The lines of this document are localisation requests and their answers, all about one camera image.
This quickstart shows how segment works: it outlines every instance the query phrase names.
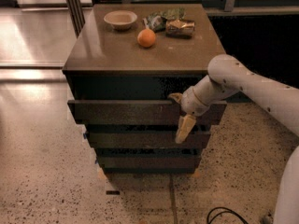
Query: orange fruit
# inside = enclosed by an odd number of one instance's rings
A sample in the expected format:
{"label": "orange fruit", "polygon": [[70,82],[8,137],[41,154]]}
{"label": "orange fruit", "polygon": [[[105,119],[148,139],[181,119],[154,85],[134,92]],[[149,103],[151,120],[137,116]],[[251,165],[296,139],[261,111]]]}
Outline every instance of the orange fruit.
{"label": "orange fruit", "polygon": [[156,41],[156,34],[149,28],[143,29],[137,37],[140,46],[144,48],[151,47]]}

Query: white bowl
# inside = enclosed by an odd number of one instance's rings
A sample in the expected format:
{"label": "white bowl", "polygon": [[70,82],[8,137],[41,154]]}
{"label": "white bowl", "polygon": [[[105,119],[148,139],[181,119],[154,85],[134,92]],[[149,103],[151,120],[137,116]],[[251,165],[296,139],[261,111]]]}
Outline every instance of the white bowl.
{"label": "white bowl", "polygon": [[104,21],[115,30],[127,30],[137,20],[137,15],[132,11],[118,10],[106,14]]}

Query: brown table top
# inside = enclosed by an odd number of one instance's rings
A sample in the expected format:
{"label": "brown table top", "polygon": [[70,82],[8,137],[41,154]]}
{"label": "brown table top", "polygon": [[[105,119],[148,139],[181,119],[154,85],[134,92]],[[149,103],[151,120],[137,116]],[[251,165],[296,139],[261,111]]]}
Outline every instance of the brown table top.
{"label": "brown table top", "polygon": [[[184,7],[184,19],[195,21],[191,39],[157,33],[156,43],[144,49],[137,43],[150,13]],[[131,10],[137,16],[130,30],[118,32],[104,22],[113,10]],[[199,4],[95,5],[63,68],[66,75],[196,75],[206,73],[209,61],[225,53],[204,9]]]}

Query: floor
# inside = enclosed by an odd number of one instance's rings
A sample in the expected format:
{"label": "floor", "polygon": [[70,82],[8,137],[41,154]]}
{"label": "floor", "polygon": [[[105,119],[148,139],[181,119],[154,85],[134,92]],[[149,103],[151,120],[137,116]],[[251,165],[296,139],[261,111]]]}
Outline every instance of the floor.
{"label": "floor", "polygon": [[[76,41],[67,11],[0,16],[0,63],[61,64]],[[204,224],[217,206],[259,223],[299,144],[256,104],[229,103],[193,175],[104,175],[71,98],[60,70],[0,70],[1,223]]]}

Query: wire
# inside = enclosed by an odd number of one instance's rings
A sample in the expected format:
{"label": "wire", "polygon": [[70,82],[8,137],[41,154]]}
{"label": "wire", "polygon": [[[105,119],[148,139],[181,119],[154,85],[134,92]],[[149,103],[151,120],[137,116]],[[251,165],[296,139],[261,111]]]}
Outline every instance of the wire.
{"label": "wire", "polygon": [[[223,209],[225,211],[221,211],[219,212],[217,215],[215,215],[212,219],[210,219],[210,216],[212,215],[212,213],[216,210],[219,210],[219,209]],[[249,224],[242,216],[240,216],[237,212],[229,209],[229,208],[226,208],[226,207],[215,207],[213,208],[207,215],[206,217],[206,224],[211,224],[213,220],[215,220],[216,217],[222,215],[222,214],[225,214],[225,213],[229,213],[229,214],[232,214],[232,215],[235,215],[236,217],[238,217],[242,222],[243,224]]]}

